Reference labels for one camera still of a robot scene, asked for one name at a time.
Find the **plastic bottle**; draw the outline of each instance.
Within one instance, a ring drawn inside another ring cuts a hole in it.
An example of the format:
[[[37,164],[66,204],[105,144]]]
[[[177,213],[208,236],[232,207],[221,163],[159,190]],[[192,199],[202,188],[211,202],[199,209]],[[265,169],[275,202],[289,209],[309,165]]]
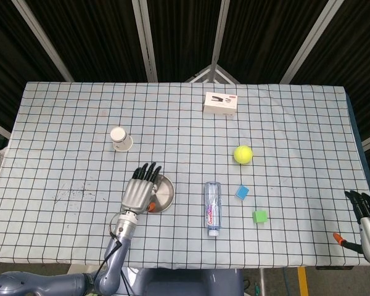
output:
[[[209,236],[218,236],[221,229],[221,183],[204,184],[205,227]]]

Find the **white cup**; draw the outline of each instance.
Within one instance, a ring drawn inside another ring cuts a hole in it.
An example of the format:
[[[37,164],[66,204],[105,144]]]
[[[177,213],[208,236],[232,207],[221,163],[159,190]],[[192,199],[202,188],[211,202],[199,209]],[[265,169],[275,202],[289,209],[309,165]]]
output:
[[[133,139],[127,134],[127,132],[117,126],[113,128],[110,133],[113,148],[118,152],[128,151],[133,145]]]

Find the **metal bowl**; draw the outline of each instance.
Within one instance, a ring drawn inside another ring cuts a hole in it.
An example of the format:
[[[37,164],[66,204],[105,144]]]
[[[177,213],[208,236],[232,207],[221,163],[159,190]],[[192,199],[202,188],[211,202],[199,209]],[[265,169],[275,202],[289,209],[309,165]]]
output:
[[[160,213],[166,210],[174,200],[173,183],[164,175],[158,175],[154,189],[152,190],[151,202],[155,203],[155,208],[151,213]]]

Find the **robotic arm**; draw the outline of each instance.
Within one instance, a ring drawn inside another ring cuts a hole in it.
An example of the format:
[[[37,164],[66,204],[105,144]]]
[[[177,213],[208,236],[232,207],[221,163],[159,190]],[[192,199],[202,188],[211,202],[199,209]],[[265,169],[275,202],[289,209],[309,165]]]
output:
[[[0,295],[83,296],[94,292],[103,296],[114,294],[120,285],[120,271],[130,241],[137,226],[137,216],[152,208],[151,192],[161,166],[156,163],[147,170],[148,163],[137,168],[129,181],[121,203],[121,214],[105,251],[100,268],[89,274],[64,274],[38,276],[37,274],[11,271],[0,275]],[[107,269],[101,271],[104,263]]]
[[[339,234],[334,233],[334,239],[346,249],[363,254],[370,262],[370,196],[365,193],[359,194],[355,191],[345,191],[345,196],[351,201],[356,219],[358,220],[361,245],[347,242]]]

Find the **tennis ball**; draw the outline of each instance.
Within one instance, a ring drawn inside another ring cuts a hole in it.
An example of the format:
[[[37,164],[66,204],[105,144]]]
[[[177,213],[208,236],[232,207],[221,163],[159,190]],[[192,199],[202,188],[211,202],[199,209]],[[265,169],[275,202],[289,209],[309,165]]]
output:
[[[234,159],[241,165],[249,163],[252,159],[252,155],[251,148],[245,145],[237,147],[233,153]]]

